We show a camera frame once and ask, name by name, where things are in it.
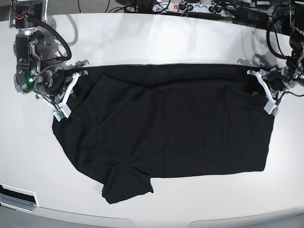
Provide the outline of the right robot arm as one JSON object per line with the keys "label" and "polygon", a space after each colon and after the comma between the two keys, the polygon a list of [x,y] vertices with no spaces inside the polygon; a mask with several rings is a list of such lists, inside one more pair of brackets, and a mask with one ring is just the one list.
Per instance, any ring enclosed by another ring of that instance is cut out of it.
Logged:
{"label": "right robot arm", "polygon": [[[61,35],[46,23],[44,6],[46,3],[41,0],[12,0],[9,26],[18,30],[13,46],[17,59],[14,75],[16,91],[23,94],[35,92],[52,103],[56,96],[66,91],[67,83],[64,71],[56,67],[70,60],[72,52]],[[42,29],[59,41],[66,55],[43,58],[43,51],[49,43]]]}

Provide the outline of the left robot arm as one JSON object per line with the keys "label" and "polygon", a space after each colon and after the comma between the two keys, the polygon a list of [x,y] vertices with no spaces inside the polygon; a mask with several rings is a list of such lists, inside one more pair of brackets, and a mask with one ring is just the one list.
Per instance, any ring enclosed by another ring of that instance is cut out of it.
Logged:
{"label": "left robot arm", "polygon": [[274,99],[294,86],[304,85],[304,2],[278,0],[268,10],[266,43],[276,58],[284,61],[266,72],[264,81]]}

